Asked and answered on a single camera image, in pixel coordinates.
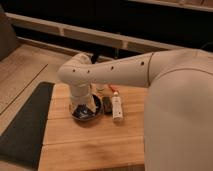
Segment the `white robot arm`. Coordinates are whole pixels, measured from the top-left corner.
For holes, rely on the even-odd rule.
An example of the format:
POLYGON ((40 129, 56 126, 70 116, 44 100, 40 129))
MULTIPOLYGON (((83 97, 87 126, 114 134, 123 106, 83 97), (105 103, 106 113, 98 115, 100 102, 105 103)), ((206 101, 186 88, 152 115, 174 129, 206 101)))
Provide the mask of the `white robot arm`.
POLYGON ((213 53, 186 48, 98 64, 77 54, 58 76, 77 104, 92 83, 146 88, 145 170, 213 171, 213 53))

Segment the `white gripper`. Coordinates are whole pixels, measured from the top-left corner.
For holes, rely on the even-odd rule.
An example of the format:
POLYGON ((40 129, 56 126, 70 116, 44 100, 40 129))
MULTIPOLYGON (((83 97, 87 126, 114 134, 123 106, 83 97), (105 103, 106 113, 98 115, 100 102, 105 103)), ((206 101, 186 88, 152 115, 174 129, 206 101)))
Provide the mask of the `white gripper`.
POLYGON ((92 112, 96 111, 96 105, 89 83, 70 85, 71 111, 74 112, 80 105, 85 105, 92 112))

